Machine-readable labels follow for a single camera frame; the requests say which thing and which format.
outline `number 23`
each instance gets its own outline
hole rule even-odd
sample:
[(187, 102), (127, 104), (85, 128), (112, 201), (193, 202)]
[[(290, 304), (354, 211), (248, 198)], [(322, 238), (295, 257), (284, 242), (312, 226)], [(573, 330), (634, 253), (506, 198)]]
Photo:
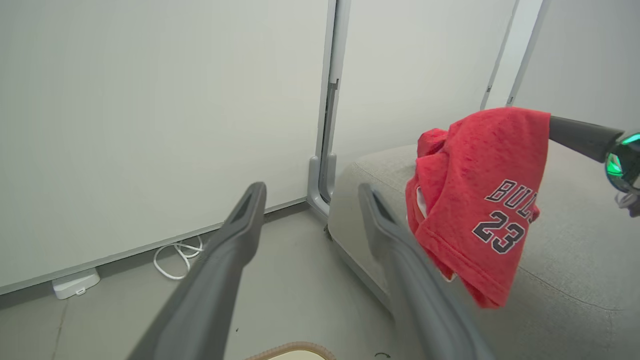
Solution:
[(480, 222), (473, 230), (473, 233), (485, 243), (488, 243), (489, 240), (493, 238), (493, 241), (491, 241), (491, 247), (498, 254), (506, 254), (509, 250), (511, 250), (513, 245), (515, 245), (520, 239), (522, 239), (522, 237), (526, 233), (526, 230), (517, 223), (512, 222), (507, 225), (509, 234), (507, 234), (504, 238), (499, 238), (495, 233), (493, 233), (493, 231), (490, 230), (502, 229), (504, 227), (504, 224), (509, 221), (509, 217), (500, 210), (494, 211), (490, 216), (497, 221)]

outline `floor crack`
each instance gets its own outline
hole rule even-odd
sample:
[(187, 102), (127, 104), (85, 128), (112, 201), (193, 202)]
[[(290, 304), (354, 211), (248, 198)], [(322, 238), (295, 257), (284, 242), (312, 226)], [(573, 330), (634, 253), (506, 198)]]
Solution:
[(69, 300), (65, 300), (65, 308), (62, 309), (62, 316), (60, 317), (60, 326), (58, 326), (58, 335), (56, 336), (56, 345), (53, 348), (53, 354), (51, 360), (56, 359), (56, 352), (58, 351), (58, 343), (60, 342), (60, 334), (62, 334), (62, 324), (65, 323), (65, 316), (67, 315), (67, 308), (69, 307)]

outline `white wall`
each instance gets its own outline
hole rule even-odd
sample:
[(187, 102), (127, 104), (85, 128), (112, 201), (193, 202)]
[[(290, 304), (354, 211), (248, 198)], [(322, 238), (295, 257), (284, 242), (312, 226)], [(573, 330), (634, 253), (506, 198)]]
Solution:
[(416, 143), (477, 111), (514, 0), (352, 0), (332, 151)]
[(639, 127), (640, 3), (552, 0), (514, 104)]
[(326, 19), (327, 1), (1, 2), (0, 289), (220, 223), (254, 181), (267, 207), (304, 198)]
[(531, 31), (538, 18), (540, 5), (542, 0), (518, 1), (485, 109), (501, 108), (506, 105), (529, 44)]

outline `gray floor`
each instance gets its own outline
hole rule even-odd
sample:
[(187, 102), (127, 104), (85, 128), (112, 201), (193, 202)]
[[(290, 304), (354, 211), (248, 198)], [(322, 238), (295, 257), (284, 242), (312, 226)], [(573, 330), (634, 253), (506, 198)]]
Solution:
[[(394, 357), (393, 320), (334, 253), (306, 205), (272, 213), (240, 283), (225, 359), (241, 360), (292, 341), (338, 359)], [(172, 249), (160, 260), (184, 271)], [(49, 283), (0, 296), (0, 359), (125, 359), (176, 287), (153, 252), (99, 267), (102, 280), (58, 300)]]

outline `gray cushion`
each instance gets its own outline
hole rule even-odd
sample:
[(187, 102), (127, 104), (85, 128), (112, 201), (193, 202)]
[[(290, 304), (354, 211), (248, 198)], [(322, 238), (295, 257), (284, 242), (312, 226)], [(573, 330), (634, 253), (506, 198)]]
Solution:
[[(640, 220), (613, 201), (601, 164), (550, 143), (529, 229), (506, 307), (479, 309), (460, 281), (448, 286), (475, 318), (499, 358), (636, 358), (640, 350)], [(339, 176), (329, 230), (371, 284), (386, 293), (365, 238), (357, 186), (375, 184), (405, 219), (404, 186), (415, 146), (365, 156)]]

